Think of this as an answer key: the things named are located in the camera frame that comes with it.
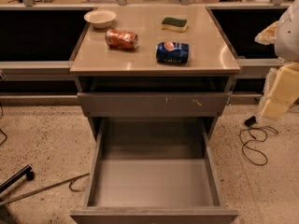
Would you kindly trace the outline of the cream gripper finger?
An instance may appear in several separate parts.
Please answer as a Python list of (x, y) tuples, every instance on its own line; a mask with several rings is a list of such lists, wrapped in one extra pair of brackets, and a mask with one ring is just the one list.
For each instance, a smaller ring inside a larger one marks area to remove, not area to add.
[(276, 41), (276, 30), (278, 23), (275, 21), (265, 29), (263, 29), (260, 33), (258, 33), (254, 41), (262, 44), (262, 45), (270, 45), (274, 44)]
[(271, 68), (259, 103), (258, 120), (278, 120), (299, 99), (299, 63)]

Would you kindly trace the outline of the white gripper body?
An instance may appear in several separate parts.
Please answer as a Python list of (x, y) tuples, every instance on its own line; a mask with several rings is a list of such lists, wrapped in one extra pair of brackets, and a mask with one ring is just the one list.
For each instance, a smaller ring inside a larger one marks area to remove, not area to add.
[(278, 21), (275, 53), (288, 61), (299, 61), (299, 6), (291, 5)]

